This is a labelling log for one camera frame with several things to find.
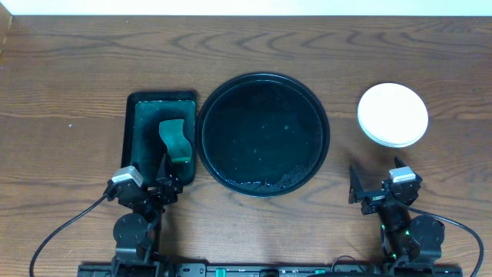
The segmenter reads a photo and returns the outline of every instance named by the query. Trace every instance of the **sponge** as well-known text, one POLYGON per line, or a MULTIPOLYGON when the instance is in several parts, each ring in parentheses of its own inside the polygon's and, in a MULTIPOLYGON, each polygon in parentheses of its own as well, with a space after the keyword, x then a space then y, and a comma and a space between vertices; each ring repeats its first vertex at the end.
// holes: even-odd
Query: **sponge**
POLYGON ((191 161, 191 144, 183 134, 184 123, 184 119, 172 119, 159 124, 159 135, 173 163, 191 161))

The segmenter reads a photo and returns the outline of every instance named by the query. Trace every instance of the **wood grain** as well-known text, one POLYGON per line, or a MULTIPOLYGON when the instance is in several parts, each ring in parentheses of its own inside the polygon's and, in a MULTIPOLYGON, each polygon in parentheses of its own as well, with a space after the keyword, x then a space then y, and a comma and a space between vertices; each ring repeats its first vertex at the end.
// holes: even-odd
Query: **wood grain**
MULTIPOLYGON (((0 275, 26 276, 42 240, 100 196, 119 166, 130 93, 193 88, 199 110, 222 82, 254 71, 291 75, 316 93, 331 125, 326 162, 296 192, 253 199, 197 161, 194 183, 165 214, 164 253, 378 260, 377 216, 348 205, 347 168, 360 165, 378 185, 399 155, 424 178, 414 205, 475 229, 487 250, 480 276, 492 275, 490 65, 492 18, 16 17, 0 58, 0 275), (357 102, 378 82, 405 84, 425 101, 430 124, 417 144, 388 149, 360 130, 357 102)), ((127 212, 103 202, 49 242, 37 275, 109 261, 112 227, 127 212)), ((465 275, 478 256, 473 237, 448 225, 443 253, 439 262, 465 275)))

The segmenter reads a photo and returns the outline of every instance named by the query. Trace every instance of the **black round tray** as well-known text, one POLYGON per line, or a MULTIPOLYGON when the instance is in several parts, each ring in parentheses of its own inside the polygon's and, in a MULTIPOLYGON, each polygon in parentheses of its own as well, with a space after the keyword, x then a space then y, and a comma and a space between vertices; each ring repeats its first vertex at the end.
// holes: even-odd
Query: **black round tray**
POLYGON ((227 188, 249 196, 300 188, 323 164, 330 128, 323 106, 299 81, 268 72, 217 88, 197 119, 197 150, 227 188))

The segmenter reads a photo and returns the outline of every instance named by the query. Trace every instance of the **black plastic tray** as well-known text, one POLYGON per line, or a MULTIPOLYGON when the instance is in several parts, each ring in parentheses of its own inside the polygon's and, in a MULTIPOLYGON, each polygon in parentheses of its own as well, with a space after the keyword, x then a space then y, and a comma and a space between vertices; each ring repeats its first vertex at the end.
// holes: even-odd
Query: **black plastic tray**
POLYGON ((191 143, 190 162, 175 164, 183 185, 194 179, 194 124, 196 94, 193 91, 135 92, 128 96, 121 167, 133 165, 144 177, 146 187, 159 186, 157 175, 167 148, 159 135, 159 123, 184 119, 183 133, 191 143))

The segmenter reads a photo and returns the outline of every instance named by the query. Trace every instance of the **black cable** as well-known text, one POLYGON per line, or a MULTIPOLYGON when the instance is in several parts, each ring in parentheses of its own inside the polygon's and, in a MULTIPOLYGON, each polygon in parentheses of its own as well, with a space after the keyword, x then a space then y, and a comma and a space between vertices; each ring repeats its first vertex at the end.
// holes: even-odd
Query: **black cable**
POLYGON ((73 222, 76 222, 77 219, 81 218, 88 212, 90 212, 93 208, 95 208, 97 205, 101 204, 106 199, 106 196, 102 196, 96 203, 92 204, 92 206, 88 207, 85 211, 81 212, 79 215, 75 216, 73 219, 68 220, 64 225, 58 227, 51 235, 48 236, 44 240, 44 242, 38 247, 38 250, 36 250, 36 253, 32 256, 31 259, 31 265, 29 265, 29 276, 34 277, 34 264, 36 262, 36 259, 38 258, 39 253, 41 253, 41 250, 45 247, 45 245, 49 242, 50 239, 53 239, 53 237, 58 234, 61 230, 63 230, 65 227, 68 225, 72 224, 73 222))
MULTIPOLYGON (((335 265, 337 264, 338 260, 339 259, 342 259, 342 258, 350 258, 350 259, 353 259, 355 262, 359 262, 358 260, 354 259, 354 257, 352 257, 351 255, 341 255, 340 257, 338 257, 337 259, 335 259, 335 261, 333 262, 333 264, 331 264, 331 271, 332 272, 333 272, 333 269, 334 269, 335 265)), ((359 267, 359 269, 362 272, 365 272, 365 270, 363 270, 360 265, 358 265, 358 264, 356 264, 356 265, 359 267)))
POLYGON ((480 270, 480 267, 482 266, 482 262, 484 261, 485 249, 484 249, 484 243, 482 242, 482 239, 474 230, 470 229, 465 224, 455 222, 452 219, 445 218, 445 217, 440 216, 440 215, 435 215, 435 214, 430 213, 430 212, 421 211, 420 209, 409 207, 409 206, 405 205, 404 203, 400 202, 398 199, 396 199, 396 197, 394 197, 393 193, 389 193, 389 196, 402 208, 405 208, 411 212, 416 212, 416 213, 421 214, 421 215, 432 216, 435 219, 438 219, 438 220, 450 223, 452 225, 458 226, 458 227, 462 228, 463 230, 469 232, 477 240, 478 248, 480 249, 480 254, 478 255, 477 264, 475 265, 475 269, 472 271, 470 277, 475 277, 477 275, 478 271, 480 270))

